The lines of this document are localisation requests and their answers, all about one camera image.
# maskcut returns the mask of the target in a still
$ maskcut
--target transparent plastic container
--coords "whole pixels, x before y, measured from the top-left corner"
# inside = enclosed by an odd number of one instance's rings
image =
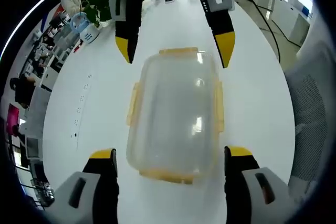
[[[214,166],[223,131],[222,85],[197,48],[161,50],[134,85],[127,160],[141,175],[192,183]]]

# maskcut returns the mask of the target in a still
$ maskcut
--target green plant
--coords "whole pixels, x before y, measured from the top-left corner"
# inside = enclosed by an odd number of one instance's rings
[[[99,21],[111,19],[109,0],[82,0],[82,8],[88,19],[97,26]]]

